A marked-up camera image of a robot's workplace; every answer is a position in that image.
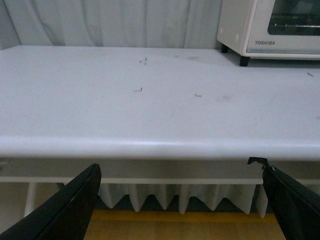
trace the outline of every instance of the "curtain fold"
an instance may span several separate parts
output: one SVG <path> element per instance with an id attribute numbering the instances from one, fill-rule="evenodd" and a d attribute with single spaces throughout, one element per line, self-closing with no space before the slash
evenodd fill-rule
<path id="1" fill-rule="evenodd" d="M 0 26 L 0 50 L 20 45 L 20 40 L 4 0 L 0 0 Z"/>
<path id="2" fill-rule="evenodd" d="M 187 210 L 190 197 L 197 197 L 212 211 L 222 199 L 229 199 L 244 213 L 249 214 L 255 193 L 255 184 L 107 184 L 100 185 L 99 196 L 113 208 L 125 195 L 129 195 L 133 209 L 138 212 L 149 195 L 154 195 L 166 210 L 175 195 L 179 196 L 179 212 Z"/>
<path id="3" fill-rule="evenodd" d="M 219 48 L 222 0 L 4 0 L 22 45 Z"/>

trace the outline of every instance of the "toshiba logo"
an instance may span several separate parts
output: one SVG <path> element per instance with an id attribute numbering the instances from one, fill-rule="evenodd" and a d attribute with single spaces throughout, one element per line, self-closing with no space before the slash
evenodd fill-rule
<path id="1" fill-rule="evenodd" d="M 275 41 L 255 41 L 255 45 L 275 45 Z"/>

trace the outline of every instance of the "wooden floor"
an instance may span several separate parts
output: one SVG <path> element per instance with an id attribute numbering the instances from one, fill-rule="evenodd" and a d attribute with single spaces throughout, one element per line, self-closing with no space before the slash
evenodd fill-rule
<path id="1" fill-rule="evenodd" d="M 85 240 L 285 240 L 285 237 L 274 216 L 266 220 L 257 216 L 248 217 L 243 213 L 215 214 L 214 220 L 206 221 L 199 218 L 201 213 L 188 213 L 185 218 L 181 215 L 171 217 L 172 212 L 160 212 L 160 218 L 152 216 L 159 212 L 132 212 L 137 220 L 129 217 L 128 212 L 118 211 L 112 214 L 94 213 L 87 229 Z"/>

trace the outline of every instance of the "oven door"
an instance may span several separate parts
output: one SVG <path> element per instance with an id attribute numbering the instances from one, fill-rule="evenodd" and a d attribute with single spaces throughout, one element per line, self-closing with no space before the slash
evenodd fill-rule
<path id="1" fill-rule="evenodd" d="M 259 1 L 246 52 L 320 54 L 320 0 Z"/>

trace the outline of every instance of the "white table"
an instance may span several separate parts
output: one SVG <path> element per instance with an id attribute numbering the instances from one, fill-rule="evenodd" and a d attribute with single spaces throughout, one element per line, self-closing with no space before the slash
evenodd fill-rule
<path id="1" fill-rule="evenodd" d="M 261 184 L 260 167 L 246 162 L 264 157 L 320 184 L 320 64 L 239 67 L 238 58 L 209 49 L 0 51 L 0 182 L 30 182 L 29 209 L 34 182 L 68 182 L 92 162 L 102 183 Z"/>

